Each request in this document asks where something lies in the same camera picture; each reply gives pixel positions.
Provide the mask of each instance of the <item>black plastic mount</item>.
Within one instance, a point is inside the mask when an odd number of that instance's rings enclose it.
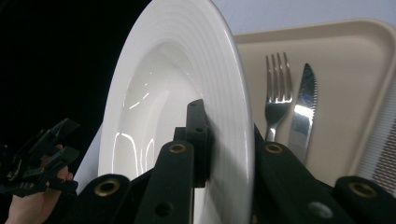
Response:
[[[189,104],[186,127],[175,129],[154,168],[132,181],[123,175],[94,179],[63,223],[192,223],[194,188],[208,179],[209,130],[203,102]],[[346,176],[327,186],[287,147],[265,142],[256,127],[255,152],[256,223],[396,223],[396,199],[375,183]]]

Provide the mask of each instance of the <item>fork tines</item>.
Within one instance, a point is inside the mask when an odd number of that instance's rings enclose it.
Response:
[[[283,62],[279,53],[271,55],[271,64],[268,56],[267,63],[267,101],[290,102],[292,97],[290,66],[286,53],[283,52]]]

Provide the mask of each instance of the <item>knife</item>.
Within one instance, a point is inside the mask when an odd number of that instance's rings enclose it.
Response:
[[[289,149],[301,163],[305,163],[312,131],[318,86],[311,66],[306,63],[297,96],[290,128]]]

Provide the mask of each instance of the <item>screw hole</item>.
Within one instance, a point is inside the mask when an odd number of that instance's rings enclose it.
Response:
[[[359,182],[353,182],[353,183],[349,183],[348,186],[352,190],[352,192],[363,198],[371,199],[376,197],[376,191],[372,187],[370,187],[370,185]]]
[[[96,186],[95,194],[100,197],[106,197],[115,193],[119,188],[120,182],[117,179],[110,178]]]
[[[271,153],[282,153],[283,152],[283,148],[278,145],[275,145],[275,144],[265,145],[265,150],[267,150],[268,152],[271,152]]]
[[[180,153],[180,152],[184,152],[185,150],[186,150],[186,146],[181,144],[175,144],[169,147],[169,151],[173,153]]]

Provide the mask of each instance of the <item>tray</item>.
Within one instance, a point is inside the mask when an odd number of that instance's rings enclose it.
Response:
[[[333,185],[354,175],[396,68],[396,32],[382,21],[351,20],[236,35],[252,104],[265,134],[265,55],[286,52],[297,95],[305,63],[317,77],[318,107],[306,167]],[[287,145],[292,110],[277,141]]]

